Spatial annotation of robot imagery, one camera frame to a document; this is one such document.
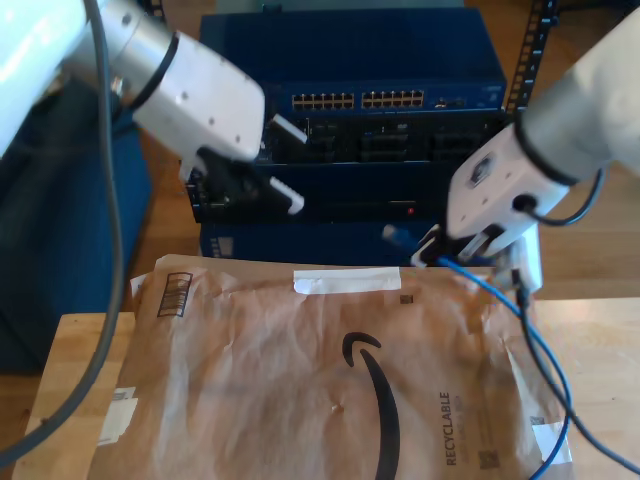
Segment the wooden floor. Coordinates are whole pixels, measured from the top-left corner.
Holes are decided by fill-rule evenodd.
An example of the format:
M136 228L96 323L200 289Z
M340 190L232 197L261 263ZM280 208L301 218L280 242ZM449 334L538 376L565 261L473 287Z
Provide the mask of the wooden floor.
M198 35L200 16L213 12L205 0L165 0L172 28ZM515 69L525 24L527 0L471 0L481 9L503 69ZM609 11L567 14L550 36L536 92L557 80L614 24ZM178 253L195 255L199 227L177 178L178 159L153 140L143 148L154 184L154 199L139 239L131 276L153 269L157 258ZM577 208L588 185L572 191L558 207L558 215ZM539 297L598 298L640 296L640 179L614 167L600 201L580 224L560 230L542 229L545 287ZM0 377L0 447L24 432L38 378ZM0 472L0 478L9 478Z

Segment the blue network switch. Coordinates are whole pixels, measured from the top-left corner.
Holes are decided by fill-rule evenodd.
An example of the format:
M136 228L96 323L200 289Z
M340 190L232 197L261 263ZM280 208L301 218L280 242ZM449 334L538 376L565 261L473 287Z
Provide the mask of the blue network switch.
M506 88L472 8L213 15L201 41L289 118L495 111Z

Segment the tape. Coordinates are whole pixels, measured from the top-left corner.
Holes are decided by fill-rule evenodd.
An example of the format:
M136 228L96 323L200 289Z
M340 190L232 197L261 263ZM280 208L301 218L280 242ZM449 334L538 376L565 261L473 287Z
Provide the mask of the tape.
M133 398L135 387L116 388L102 424L98 446L116 443L131 423L138 399Z
M542 460L549 458L551 450L555 447L558 437L560 436L560 430L562 430L562 422L549 423L546 425L531 425L533 428L533 434L538 442L540 452L542 452ZM553 459L551 465L561 465L563 463L569 463L572 461L571 450L569 450L569 440L565 439L562 447L558 451L558 455Z
M301 270L293 272L293 288L305 295L400 290L398 267L351 270Z

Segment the amazon padded mailer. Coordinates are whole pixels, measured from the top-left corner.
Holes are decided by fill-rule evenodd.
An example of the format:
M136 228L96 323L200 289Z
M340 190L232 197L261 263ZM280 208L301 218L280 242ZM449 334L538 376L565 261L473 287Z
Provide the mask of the amazon padded mailer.
M158 261L118 382L137 407L90 479L518 480L541 464L562 416L493 298L413 269L397 290L306 295L294 269ZM573 478L567 448L558 462L545 478Z

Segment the amazon smile logo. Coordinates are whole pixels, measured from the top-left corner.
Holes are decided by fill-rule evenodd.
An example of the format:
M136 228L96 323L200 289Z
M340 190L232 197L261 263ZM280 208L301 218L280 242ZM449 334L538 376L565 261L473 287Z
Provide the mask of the amazon smile logo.
M342 340L342 355L350 367L353 367L353 344L362 342L381 348L382 345L371 335L361 332L347 333ZM380 416L380 453L378 454L378 468L375 480L393 480L398 470L400 459L400 420L396 401L393 398L391 386L384 376L384 372L375 358L364 349L360 354L367 365L369 375L373 381L373 388L378 399L378 414Z

